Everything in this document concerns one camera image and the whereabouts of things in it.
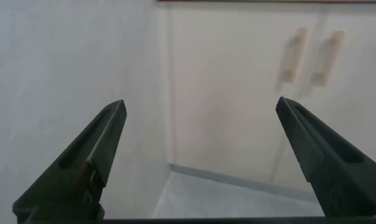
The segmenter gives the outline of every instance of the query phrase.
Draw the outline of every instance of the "cabinet handle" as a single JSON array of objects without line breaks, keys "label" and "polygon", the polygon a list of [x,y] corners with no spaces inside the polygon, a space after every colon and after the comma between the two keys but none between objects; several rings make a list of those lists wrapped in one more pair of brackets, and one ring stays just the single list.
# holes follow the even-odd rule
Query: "cabinet handle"
[{"label": "cabinet handle", "polygon": [[291,67],[290,70],[288,70],[290,81],[293,81],[295,76],[296,76],[296,72],[297,72],[297,69],[298,69],[298,66],[299,66],[301,54],[303,52],[304,45],[306,44],[307,28],[301,27],[301,28],[298,29],[297,33],[298,34],[295,37],[295,41],[296,41],[297,44],[296,44],[296,49],[294,50],[294,54],[293,54],[292,67]]},{"label": "cabinet handle", "polygon": [[326,86],[326,83],[329,79],[329,75],[331,74],[333,65],[336,61],[337,54],[339,53],[339,50],[343,43],[344,34],[345,34],[344,30],[335,30],[333,32],[333,35],[331,38],[331,45],[332,45],[331,52],[326,57],[326,65],[325,65],[324,71],[322,71],[319,74],[319,76],[321,77],[321,83],[323,86]]}]

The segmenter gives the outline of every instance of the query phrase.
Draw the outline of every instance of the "cabinet door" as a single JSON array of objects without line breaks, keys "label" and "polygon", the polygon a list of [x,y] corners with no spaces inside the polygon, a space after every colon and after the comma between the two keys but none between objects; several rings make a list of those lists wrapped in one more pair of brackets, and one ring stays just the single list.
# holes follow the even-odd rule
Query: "cabinet door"
[{"label": "cabinet door", "polygon": [[284,71],[320,5],[171,6],[176,164],[268,182],[284,138],[275,106],[297,86]]},{"label": "cabinet door", "polygon": [[[330,41],[338,29],[345,34],[323,80],[331,62],[326,58],[338,47]],[[299,102],[376,161],[376,4],[330,5],[320,40]],[[290,148],[283,153],[275,183],[309,188]]]}]

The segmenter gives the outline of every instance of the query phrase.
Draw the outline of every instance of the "baseboard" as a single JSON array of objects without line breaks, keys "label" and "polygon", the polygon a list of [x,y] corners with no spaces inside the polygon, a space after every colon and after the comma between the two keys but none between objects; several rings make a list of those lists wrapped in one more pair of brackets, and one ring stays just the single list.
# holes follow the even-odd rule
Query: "baseboard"
[{"label": "baseboard", "polygon": [[278,194],[278,195],[282,195],[285,197],[296,198],[300,200],[306,200],[309,202],[318,202],[314,192],[305,192],[302,190],[276,186],[273,184],[257,182],[254,180],[246,180],[246,179],[242,179],[239,177],[232,177],[229,175],[218,174],[215,172],[210,172],[210,171],[205,171],[205,170],[200,170],[200,169],[195,169],[195,168],[190,168],[190,167],[184,167],[184,166],[179,166],[175,164],[171,164],[171,169],[174,172],[178,172],[181,174],[193,175],[196,177],[223,182],[226,184],[246,187],[249,189],[262,190],[265,192]]}]

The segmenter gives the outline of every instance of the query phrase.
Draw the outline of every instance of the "floor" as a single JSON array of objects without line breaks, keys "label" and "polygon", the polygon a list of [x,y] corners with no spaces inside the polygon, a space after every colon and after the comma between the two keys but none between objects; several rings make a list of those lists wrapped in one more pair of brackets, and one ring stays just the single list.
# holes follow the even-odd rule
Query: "floor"
[{"label": "floor", "polygon": [[154,218],[323,216],[318,203],[173,172]]}]

